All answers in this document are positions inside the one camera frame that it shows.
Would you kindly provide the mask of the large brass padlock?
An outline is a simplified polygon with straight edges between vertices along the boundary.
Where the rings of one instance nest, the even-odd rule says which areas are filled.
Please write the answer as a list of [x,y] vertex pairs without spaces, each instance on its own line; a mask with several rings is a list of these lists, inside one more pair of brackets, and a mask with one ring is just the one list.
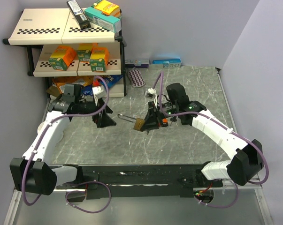
[[130,116],[126,116],[123,114],[118,114],[117,115],[119,119],[131,122],[134,124],[133,129],[136,131],[141,131],[143,132],[143,125],[145,124],[145,120],[141,118],[133,118]]

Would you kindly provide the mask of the orange black padlock with keys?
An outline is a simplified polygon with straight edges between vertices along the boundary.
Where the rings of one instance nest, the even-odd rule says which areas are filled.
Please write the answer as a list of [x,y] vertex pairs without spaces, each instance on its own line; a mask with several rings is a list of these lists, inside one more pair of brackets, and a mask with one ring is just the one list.
[[176,117],[162,119],[162,127],[178,126]]

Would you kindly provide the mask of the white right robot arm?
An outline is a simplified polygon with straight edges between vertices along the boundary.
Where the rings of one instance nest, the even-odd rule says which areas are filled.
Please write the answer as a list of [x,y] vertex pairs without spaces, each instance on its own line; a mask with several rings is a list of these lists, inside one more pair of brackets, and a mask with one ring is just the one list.
[[168,99],[159,103],[161,95],[149,88],[145,96],[150,98],[148,112],[140,131],[149,132],[168,126],[168,118],[178,118],[182,125],[189,125],[203,132],[229,157],[222,162],[207,162],[196,175],[197,183],[208,186],[213,180],[230,179],[238,185],[245,185],[264,167],[262,145],[259,141],[245,141],[229,127],[221,123],[200,102],[191,101],[184,86],[174,83],[166,88]]

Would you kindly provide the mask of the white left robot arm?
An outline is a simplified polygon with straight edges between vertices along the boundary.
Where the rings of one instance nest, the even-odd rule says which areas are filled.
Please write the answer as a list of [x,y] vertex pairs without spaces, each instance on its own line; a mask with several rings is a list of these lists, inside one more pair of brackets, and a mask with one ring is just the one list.
[[50,195],[57,186],[65,183],[72,188],[83,185],[81,167],[49,166],[54,148],[74,117],[90,116],[98,128],[115,126],[116,122],[109,117],[113,111],[103,99],[108,97],[107,85],[92,88],[92,101],[83,99],[81,88],[79,84],[67,84],[64,93],[49,105],[46,120],[29,149],[21,158],[12,159],[9,167],[16,190]]

